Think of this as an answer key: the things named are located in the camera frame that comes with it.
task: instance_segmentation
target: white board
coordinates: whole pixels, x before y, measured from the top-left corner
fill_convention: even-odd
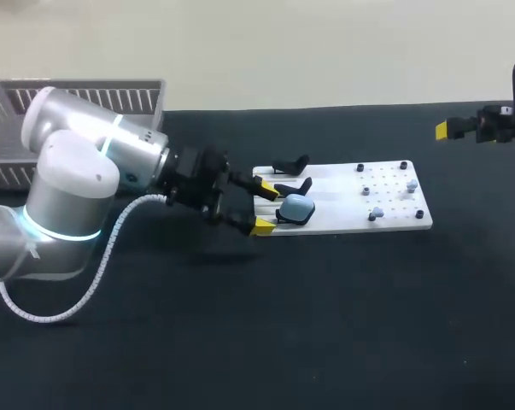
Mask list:
[[[407,169],[400,168],[401,161],[367,162],[359,173],[355,164],[309,165],[298,177],[274,174],[272,167],[255,167],[268,183],[300,187],[311,177],[313,185],[307,193],[312,198],[316,211],[305,226],[280,224],[271,236],[324,235],[373,231],[413,231],[430,229],[432,218],[424,199],[413,163],[407,161]],[[407,191],[407,182],[415,179],[418,188]],[[369,196],[364,196],[364,187],[369,187]],[[256,196],[255,216],[277,223],[276,209],[283,199],[274,202]],[[368,217],[373,208],[384,211],[383,218],[371,222]],[[417,219],[418,210],[424,217]]]

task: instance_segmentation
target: black clip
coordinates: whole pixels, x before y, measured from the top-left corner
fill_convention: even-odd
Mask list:
[[[280,160],[273,161],[272,168],[274,169],[274,173],[280,171],[280,173],[287,173],[288,175],[295,175],[298,177],[305,170],[309,162],[310,157],[305,154],[301,155],[297,161],[293,162]]]
[[[312,186],[312,178],[308,177],[303,181],[300,188],[294,188],[284,184],[274,184],[274,189],[280,193],[280,197],[286,197],[291,194],[298,194],[305,196]]]

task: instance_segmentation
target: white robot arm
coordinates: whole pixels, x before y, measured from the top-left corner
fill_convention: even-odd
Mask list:
[[[252,214],[221,212],[227,184],[275,200],[279,193],[259,177],[230,170],[224,153],[168,148],[166,135],[131,123],[122,115],[52,87],[33,99],[21,130],[26,148],[38,154],[26,205],[0,206],[0,291],[16,314],[38,323],[64,320],[94,293],[125,217],[140,203],[179,202],[199,211],[211,225],[225,223],[246,235],[275,225]],[[278,168],[290,167],[284,161]],[[139,197],[121,214],[91,287],[65,313],[38,317],[10,299],[13,278],[64,280],[82,272],[119,186]]]

